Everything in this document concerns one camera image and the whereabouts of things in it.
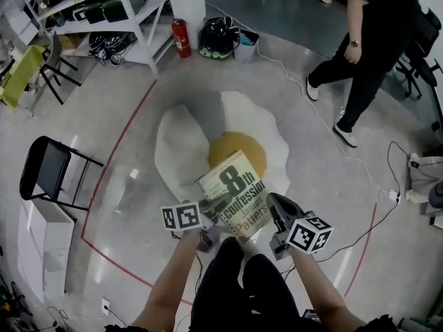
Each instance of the white pillar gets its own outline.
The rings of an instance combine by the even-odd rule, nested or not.
[[[176,19],[186,21],[189,41],[192,49],[197,49],[199,31],[206,16],[205,0],[171,0]]]

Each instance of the fire extinguisher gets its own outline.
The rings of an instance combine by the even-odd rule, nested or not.
[[[191,47],[189,45],[188,31],[186,22],[182,19],[175,19],[172,22],[172,33],[175,38],[175,45],[179,51],[180,58],[185,59],[191,56]]]

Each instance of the book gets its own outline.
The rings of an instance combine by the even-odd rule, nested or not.
[[[242,243],[271,220],[266,205],[268,192],[241,150],[198,178],[195,184],[208,201],[229,194],[217,207],[217,214]]]

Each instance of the human arm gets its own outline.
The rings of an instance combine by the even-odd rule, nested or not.
[[[367,0],[347,0],[347,29],[350,41],[357,41],[358,46],[351,43],[345,51],[345,58],[349,63],[357,64],[361,58],[361,27],[363,25],[363,7]]]
[[[331,332],[355,332],[365,322],[353,315],[312,255],[290,247],[289,253],[321,322]]]
[[[149,332],[172,332],[175,315],[200,242],[200,229],[185,232],[167,266],[157,278],[145,308],[132,323]]]

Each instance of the metal shelving unit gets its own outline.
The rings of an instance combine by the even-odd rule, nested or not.
[[[155,75],[158,75],[156,63],[165,54],[166,50],[173,44],[171,25],[160,24],[159,17],[163,5],[167,0],[147,0],[146,4],[138,12],[134,14],[129,0],[121,0],[123,7],[128,16],[128,19],[118,22],[109,23],[108,21],[101,21],[96,24],[90,24],[88,21],[67,21],[61,27],[54,27],[52,31],[47,31],[44,28],[45,19],[54,15],[56,12],[70,8],[77,3],[82,3],[87,0],[66,0],[58,5],[44,11],[41,15],[37,15],[31,8],[32,0],[24,0],[34,18],[40,25],[40,28],[49,36],[52,37],[53,32],[58,35],[81,32],[98,32],[98,31],[128,31],[134,32],[137,36],[137,42],[132,44],[123,54],[122,58],[128,62],[136,62],[147,64],[152,69]],[[141,27],[140,24],[147,19],[153,12],[157,11],[154,22],[148,27]],[[84,41],[75,50],[65,50],[65,55],[75,55],[79,57],[89,56],[89,38],[86,37]]]

